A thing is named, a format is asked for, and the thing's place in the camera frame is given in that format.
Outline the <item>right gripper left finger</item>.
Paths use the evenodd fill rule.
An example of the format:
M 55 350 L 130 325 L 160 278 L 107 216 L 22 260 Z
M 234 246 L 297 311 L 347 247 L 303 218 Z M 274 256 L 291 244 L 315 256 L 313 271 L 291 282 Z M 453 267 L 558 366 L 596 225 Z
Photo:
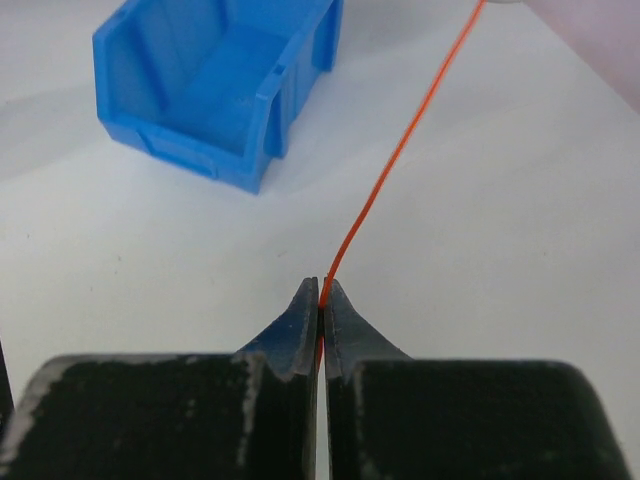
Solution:
M 1 442 L 5 479 L 311 479 L 318 282 L 233 353 L 59 356 Z

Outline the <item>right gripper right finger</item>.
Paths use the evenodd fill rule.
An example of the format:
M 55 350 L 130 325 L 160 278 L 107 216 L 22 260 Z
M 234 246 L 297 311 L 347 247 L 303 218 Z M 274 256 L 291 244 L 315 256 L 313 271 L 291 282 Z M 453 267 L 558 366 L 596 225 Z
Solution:
M 414 359 L 337 281 L 323 313 L 334 479 L 627 479 L 600 398 L 548 360 Z

